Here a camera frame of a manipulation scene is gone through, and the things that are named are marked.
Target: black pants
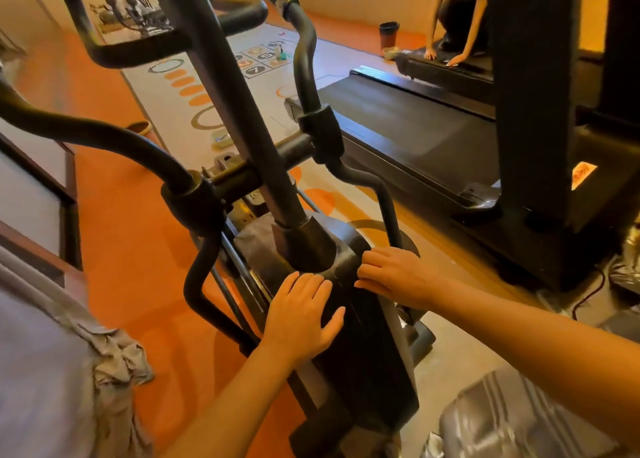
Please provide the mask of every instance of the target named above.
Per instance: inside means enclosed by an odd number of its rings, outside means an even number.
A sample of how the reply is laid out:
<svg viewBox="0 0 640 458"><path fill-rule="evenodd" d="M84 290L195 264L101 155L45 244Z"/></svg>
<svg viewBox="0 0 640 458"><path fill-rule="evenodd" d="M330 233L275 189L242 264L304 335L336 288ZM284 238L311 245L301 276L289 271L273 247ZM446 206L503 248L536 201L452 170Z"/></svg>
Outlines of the black pants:
<svg viewBox="0 0 640 458"><path fill-rule="evenodd" d="M464 50L474 16L476 0L444 0L438 10L438 20L446 30L440 44L442 50L459 52ZM484 12L473 51L489 48L488 8Z"/></svg>

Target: person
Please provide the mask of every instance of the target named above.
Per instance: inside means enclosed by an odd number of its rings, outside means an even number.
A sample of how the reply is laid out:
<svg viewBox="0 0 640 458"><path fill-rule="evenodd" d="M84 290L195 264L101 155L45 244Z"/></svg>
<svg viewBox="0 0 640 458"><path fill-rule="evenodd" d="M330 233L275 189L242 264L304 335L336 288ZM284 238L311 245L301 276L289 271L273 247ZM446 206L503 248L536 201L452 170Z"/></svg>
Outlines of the person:
<svg viewBox="0 0 640 458"><path fill-rule="evenodd" d="M424 58L434 60L437 57L433 42L437 20L446 31L440 50L459 52L447 66L457 66L472 54L484 54L489 44L486 7L487 0L435 0L428 14Z"/></svg>
<svg viewBox="0 0 640 458"><path fill-rule="evenodd" d="M558 403L640 452L640 345L449 279L402 249L364 252L358 278L356 288L446 318ZM344 307L320 326L331 288L319 275L294 273L285 279L271 303L258 348L164 458L245 456L287 376L328 348L340 332ZM197 452L189 443L198 444Z"/></svg>

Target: hand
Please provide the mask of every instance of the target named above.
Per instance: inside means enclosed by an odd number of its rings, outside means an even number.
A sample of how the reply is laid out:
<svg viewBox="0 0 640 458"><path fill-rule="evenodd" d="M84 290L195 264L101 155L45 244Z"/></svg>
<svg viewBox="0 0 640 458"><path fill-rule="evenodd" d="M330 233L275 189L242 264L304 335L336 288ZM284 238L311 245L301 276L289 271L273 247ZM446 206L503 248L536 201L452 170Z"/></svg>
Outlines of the hand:
<svg viewBox="0 0 640 458"><path fill-rule="evenodd" d="M362 255L356 288L364 288L416 309L428 309L439 277L411 251L374 247Z"/></svg>
<svg viewBox="0 0 640 458"><path fill-rule="evenodd" d="M450 67L457 66L458 64L460 64L460 62L466 61L468 57L469 57L469 54L465 54L464 52L462 54L458 54L456 57L454 57L452 60L450 60L447 63L447 66L450 66Z"/></svg>
<svg viewBox="0 0 640 458"><path fill-rule="evenodd" d="M434 61L434 60L435 60L435 58L437 58L437 57L438 57L438 53L435 51L435 49L434 49L434 48L432 48L432 47L427 47L427 48L424 50L424 58L425 58L426 60L428 60L428 61Z"/></svg>
<svg viewBox="0 0 640 458"><path fill-rule="evenodd" d="M319 274L287 276L271 301L260 347L270 349L290 370L328 349L344 323L341 306L320 326L331 288L332 282Z"/></svg>

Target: power cord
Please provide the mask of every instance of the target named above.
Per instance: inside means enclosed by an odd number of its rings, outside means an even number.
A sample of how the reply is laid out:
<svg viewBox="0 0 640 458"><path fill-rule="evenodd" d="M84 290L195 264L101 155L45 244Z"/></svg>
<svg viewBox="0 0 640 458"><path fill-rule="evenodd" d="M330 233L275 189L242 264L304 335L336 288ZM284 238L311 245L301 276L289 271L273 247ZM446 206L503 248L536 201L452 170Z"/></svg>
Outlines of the power cord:
<svg viewBox="0 0 640 458"><path fill-rule="evenodd" d="M602 290L604 288L604 283L607 282L607 276L605 276L604 271L602 270L602 268L596 267L596 269L598 270L598 272L600 273L600 276L602 276L602 281L600 282L600 284L598 285L598 287L592 291L591 293L589 293L586 297L582 298L578 303L576 303L572 310L571 310L571 317L573 318L573 320L578 320L578 308L580 308L580 306L582 304L584 304L589 298L591 298L592 296L594 296L596 293L598 293L600 290Z"/></svg>

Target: forearm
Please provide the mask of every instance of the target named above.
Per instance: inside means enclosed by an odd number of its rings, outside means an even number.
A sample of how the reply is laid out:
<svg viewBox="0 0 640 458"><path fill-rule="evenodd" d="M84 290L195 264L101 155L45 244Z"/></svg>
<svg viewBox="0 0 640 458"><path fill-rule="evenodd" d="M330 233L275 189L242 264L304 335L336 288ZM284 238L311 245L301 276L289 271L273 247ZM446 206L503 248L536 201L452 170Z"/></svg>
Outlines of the forearm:
<svg viewBox="0 0 640 458"><path fill-rule="evenodd" d="M259 345L213 406L163 458L243 458L290 373L288 363Z"/></svg>
<svg viewBox="0 0 640 458"><path fill-rule="evenodd" d="M442 280L428 308L482 341L569 410L640 450L640 345Z"/></svg>
<svg viewBox="0 0 640 458"><path fill-rule="evenodd" d="M429 6L427 12L427 34L426 34L426 46L430 48L433 46L433 34L436 32L436 25L438 23L438 10L442 5L443 0L433 0Z"/></svg>
<svg viewBox="0 0 640 458"><path fill-rule="evenodd" d="M467 36L467 43L465 44L466 55L471 54L471 50L474 47L476 39L478 37L478 31L480 30L480 24L482 23L482 17L486 10L487 0L476 0L476 7L474 8L474 15L471 19L471 26L469 27L469 34Z"/></svg>

